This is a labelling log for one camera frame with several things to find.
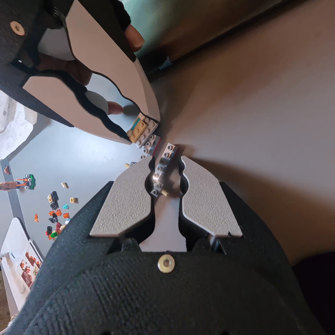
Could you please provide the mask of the pile of small lego pieces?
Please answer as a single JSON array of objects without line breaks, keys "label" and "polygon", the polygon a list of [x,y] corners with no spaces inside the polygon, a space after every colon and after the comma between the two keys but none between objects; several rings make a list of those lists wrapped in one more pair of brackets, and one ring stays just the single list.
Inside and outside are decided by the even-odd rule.
[{"label": "pile of small lego pieces", "polygon": [[48,202],[51,209],[48,217],[49,224],[45,232],[48,240],[55,240],[71,220],[68,212],[63,213],[61,211],[58,201],[59,197],[56,191],[48,195]]}]

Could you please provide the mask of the white printed paper bag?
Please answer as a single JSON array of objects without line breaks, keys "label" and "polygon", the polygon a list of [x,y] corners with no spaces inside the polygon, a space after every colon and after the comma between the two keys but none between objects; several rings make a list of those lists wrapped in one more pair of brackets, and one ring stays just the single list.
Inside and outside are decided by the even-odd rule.
[{"label": "white printed paper bag", "polygon": [[37,115],[0,91],[0,160],[27,140],[37,122]]}]

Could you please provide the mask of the dark cloth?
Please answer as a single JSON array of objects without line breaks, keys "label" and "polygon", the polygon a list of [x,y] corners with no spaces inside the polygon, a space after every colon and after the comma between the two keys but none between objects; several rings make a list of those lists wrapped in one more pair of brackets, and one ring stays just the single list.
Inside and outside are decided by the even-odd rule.
[{"label": "dark cloth", "polygon": [[335,252],[307,257],[293,271],[312,313],[327,334],[335,334]]}]

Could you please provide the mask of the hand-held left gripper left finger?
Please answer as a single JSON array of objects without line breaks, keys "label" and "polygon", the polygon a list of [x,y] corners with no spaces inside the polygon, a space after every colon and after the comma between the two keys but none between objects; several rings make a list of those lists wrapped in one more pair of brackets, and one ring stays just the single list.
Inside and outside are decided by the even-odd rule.
[{"label": "hand-held left gripper left finger", "polygon": [[154,231],[152,174],[155,158],[147,156],[121,173],[104,201],[91,237],[135,238],[145,241]]}]

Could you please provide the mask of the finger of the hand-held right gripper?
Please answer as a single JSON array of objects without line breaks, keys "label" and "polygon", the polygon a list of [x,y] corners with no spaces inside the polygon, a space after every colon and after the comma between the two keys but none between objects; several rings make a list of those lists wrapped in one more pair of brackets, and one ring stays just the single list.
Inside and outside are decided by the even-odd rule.
[{"label": "finger of the hand-held right gripper", "polygon": [[109,1],[73,1],[65,18],[75,58],[109,79],[140,111],[161,120],[156,95]]},{"label": "finger of the hand-held right gripper", "polygon": [[107,100],[87,90],[70,74],[38,72],[27,79],[23,89],[74,127],[108,140],[131,144],[126,131],[109,118]]}]

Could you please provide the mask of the person's right hand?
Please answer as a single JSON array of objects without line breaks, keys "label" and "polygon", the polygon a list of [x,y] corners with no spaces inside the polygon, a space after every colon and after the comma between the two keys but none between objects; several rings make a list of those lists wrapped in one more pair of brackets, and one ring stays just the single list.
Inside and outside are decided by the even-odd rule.
[{"label": "person's right hand", "polygon": [[[139,51],[145,43],[143,36],[131,24],[126,27],[124,35],[133,52]],[[39,62],[35,66],[38,71],[63,71],[72,76],[79,84],[87,86],[92,71],[71,54],[65,28],[47,28],[38,45]],[[122,114],[123,107],[116,102],[107,102],[107,115]]]}]

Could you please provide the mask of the white book stand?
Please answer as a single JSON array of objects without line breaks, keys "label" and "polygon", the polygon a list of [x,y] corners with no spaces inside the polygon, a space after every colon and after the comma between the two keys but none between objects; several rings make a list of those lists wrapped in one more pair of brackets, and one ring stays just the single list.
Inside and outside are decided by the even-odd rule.
[{"label": "white book stand", "polygon": [[22,222],[13,218],[1,247],[1,270],[11,317],[19,313],[32,289],[25,287],[16,271],[29,240]]}]

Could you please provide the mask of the grey lego beam frame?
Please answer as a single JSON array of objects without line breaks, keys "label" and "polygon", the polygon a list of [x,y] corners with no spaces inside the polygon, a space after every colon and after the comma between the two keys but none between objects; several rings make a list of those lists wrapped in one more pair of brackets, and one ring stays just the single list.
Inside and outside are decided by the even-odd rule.
[{"label": "grey lego beam frame", "polygon": [[[147,156],[154,156],[160,142],[161,137],[157,135],[150,135],[145,141],[138,140],[138,144],[143,144],[141,147],[140,160]],[[170,163],[173,161],[173,158],[177,152],[178,146],[172,143],[168,143],[164,149],[163,154],[158,159],[157,167],[153,174],[153,189],[151,191],[151,194],[154,197],[158,197],[159,195],[168,195],[167,191],[163,189],[165,172]]]}]

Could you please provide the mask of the lego campfire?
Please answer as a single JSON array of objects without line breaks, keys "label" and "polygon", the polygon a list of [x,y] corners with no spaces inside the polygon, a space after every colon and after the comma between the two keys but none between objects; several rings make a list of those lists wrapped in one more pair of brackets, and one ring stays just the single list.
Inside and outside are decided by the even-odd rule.
[{"label": "lego campfire", "polygon": [[24,187],[26,190],[34,190],[36,179],[33,174],[26,174],[24,178],[17,178],[17,187]]}]

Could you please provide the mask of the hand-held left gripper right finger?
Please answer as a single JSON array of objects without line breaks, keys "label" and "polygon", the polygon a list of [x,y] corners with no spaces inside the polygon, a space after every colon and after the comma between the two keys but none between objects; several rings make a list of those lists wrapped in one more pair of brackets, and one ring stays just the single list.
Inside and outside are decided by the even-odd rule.
[{"label": "hand-held left gripper right finger", "polygon": [[181,201],[182,218],[211,238],[242,237],[219,180],[186,156],[181,156],[181,163],[181,178],[186,180],[186,192]]}]

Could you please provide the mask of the sticker sheet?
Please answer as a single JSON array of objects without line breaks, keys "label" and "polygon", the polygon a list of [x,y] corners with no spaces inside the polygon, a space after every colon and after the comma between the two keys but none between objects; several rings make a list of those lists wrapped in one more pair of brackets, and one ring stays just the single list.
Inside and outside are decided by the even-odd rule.
[{"label": "sticker sheet", "polygon": [[30,290],[36,280],[36,276],[43,262],[31,240],[29,240],[22,256],[19,258],[19,261],[20,262],[16,271],[25,287]]}]

